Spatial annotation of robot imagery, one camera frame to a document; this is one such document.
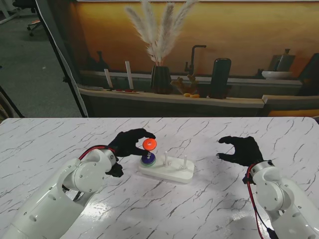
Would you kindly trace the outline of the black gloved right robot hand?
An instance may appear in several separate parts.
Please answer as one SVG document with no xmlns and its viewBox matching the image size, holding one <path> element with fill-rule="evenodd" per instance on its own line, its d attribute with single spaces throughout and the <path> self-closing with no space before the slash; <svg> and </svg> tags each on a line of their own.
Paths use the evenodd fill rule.
<svg viewBox="0 0 319 239">
<path fill-rule="evenodd" d="M 263 156 L 255 139 L 249 137 L 225 136 L 218 140 L 219 143 L 234 146 L 233 154 L 218 153 L 216 156 L 224 161 L 249 167 L 252 164 L 263 162 Z"/>
</svg>

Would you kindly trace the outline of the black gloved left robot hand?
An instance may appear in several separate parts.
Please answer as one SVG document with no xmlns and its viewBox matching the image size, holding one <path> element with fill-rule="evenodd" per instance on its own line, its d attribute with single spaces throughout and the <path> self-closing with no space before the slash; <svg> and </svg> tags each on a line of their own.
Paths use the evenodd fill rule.
<svg viewBox="0 0 319 239">
<path fill-rule="evenodd" d="M 108 147 L 114 150 L 117 157 L 127 157 L 130 155 L 146 156 L 149 151 L 136 147 L 136 143 L 142 138 L 155 139 L 155 135 L 143 128 L 131 129 L 120 132 L 109 144 Z"/>
</svg>

